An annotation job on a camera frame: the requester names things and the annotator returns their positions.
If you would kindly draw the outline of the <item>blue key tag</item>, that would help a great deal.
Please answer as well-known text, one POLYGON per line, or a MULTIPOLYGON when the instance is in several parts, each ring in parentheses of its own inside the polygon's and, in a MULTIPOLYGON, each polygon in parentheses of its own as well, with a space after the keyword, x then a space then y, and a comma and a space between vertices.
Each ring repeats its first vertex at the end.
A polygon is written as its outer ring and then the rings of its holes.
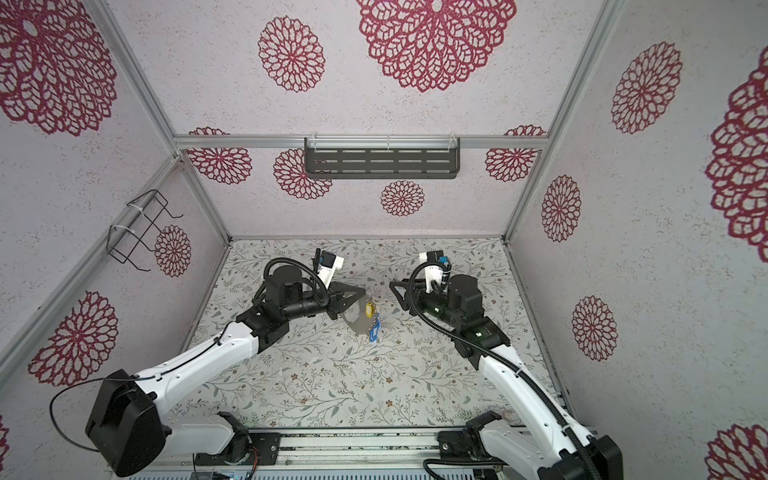
POLYGON ((381 322, 379 320, 376 320, 369 332, 369 341, 371 343, 376 343, 378 341, 380 330, 381 330, 381 322))

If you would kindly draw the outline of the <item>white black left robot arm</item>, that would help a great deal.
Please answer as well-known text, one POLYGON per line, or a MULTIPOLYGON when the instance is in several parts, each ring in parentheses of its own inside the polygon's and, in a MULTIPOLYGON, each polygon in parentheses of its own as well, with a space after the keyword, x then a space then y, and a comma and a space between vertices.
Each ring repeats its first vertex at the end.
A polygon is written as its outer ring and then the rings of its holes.
POLYGON ((252 305, 221 332, 159 365, 107 376, 85 433, 121 477, 139 473, 160 457, 208 455, 230 464, 250 459, 250 431, 230 412, 199 418, 170 411, 203 383, 263 353, 285 336, 292 320, 325 314, 336 319, 366 292, 333 280, 331 267, 309 268, 279 257, 267 264, 252 305))

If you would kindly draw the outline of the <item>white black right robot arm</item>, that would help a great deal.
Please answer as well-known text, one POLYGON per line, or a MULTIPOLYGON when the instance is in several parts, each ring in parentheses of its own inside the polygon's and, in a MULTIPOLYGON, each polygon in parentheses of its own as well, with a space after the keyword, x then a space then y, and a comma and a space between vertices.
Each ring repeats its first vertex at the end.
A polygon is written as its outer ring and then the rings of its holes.
POLYGON ((505 466, 522 479, 621 479, 623 454, 607 435, 598 437, 576 421, 530 373, 509 338, 485 313, 476 278, 456 275, 446 283, 423 279, 389 285, 401 308, 447 335, 503 395, 527 431, 488 412, 468 422, 464 441, 449 446, 446 462, 505 466))

